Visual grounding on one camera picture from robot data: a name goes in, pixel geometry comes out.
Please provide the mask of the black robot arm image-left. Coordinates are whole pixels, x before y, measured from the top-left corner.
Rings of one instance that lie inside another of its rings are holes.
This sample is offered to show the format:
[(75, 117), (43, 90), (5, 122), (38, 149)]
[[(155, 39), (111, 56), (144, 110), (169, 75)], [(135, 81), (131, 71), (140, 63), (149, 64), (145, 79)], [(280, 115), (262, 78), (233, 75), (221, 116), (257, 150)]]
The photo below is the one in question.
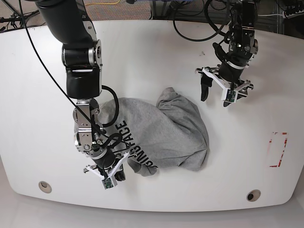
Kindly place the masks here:
[(114, 115), (107, 123), (99, 122), (100, 108), (96, 98), (103, 90), (101, 41), (81, 0), (37, 0), (35, 2), (53, 36), (62, 43), (61, 58), (66, 68), (66, 95), (76, 100), (73, 118), (77, 150), (94, 161), (85, 167), (99, 177), (105, 189), (113, 188), (125, 180), (123, 163), (128, 152), (115, 152), (122, 143), (119, 133), (106, 135), (119, 115), (119, 101), (114, 98)]

